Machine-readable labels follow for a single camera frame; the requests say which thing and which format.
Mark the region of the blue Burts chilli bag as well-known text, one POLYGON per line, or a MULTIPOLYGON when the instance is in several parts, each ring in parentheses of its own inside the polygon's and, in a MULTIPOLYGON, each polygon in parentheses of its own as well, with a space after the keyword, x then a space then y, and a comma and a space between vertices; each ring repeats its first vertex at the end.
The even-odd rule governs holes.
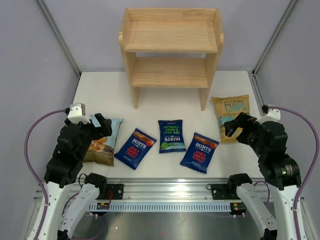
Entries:
POLYGON ((114 157, 136 170, 142 159, 146 156, 157 140, 136 128, 114 157))
POLYGON ((218 141, 195 132, 180 165, 206 174, 218 145, 218 141))

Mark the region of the blue Burts sea salt bag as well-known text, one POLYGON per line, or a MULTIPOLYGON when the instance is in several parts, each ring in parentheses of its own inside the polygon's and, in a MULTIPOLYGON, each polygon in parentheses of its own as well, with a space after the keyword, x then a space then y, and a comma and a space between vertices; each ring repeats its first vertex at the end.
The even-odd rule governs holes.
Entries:
POLYGON ((186 152, 183 137, 183 120, 159 120, 159 153, 186 152))

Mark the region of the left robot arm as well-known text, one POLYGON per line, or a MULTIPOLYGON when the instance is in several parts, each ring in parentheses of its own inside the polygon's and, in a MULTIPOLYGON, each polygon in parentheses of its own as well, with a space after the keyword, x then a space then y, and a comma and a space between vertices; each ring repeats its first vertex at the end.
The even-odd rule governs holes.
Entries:
POLYGON ((78 123, 65 120, 52 158, 47 163, 44 180, 39 181, 43 198, 28 239, 70 240, 89 205, 108 194, 107 179, 91 173, 70 207, 65 209, 67 197, 83 167, 90 144, 111 135, 112 121, 100 113, 78 123))

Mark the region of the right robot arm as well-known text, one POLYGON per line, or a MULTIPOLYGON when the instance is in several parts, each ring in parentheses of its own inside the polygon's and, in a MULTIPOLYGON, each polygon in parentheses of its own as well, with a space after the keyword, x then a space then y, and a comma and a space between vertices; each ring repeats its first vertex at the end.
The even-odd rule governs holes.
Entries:
POLYGON ((295 196, 302 184, 300 169, 286 154, 288 135, 279 123, 281 113, 269 109, 255 118, 241 112, 235 119, 225 122, 225 135, 231 137, 241 128, 236 138, 252 148, 258 157, 258 167, 272 196, 275 215, 272 215, 258 196, 251 178, 246 173, 231 175, 227 193, 240 198, 253 218, 262 240, 305 240, 301 204, 295 196))

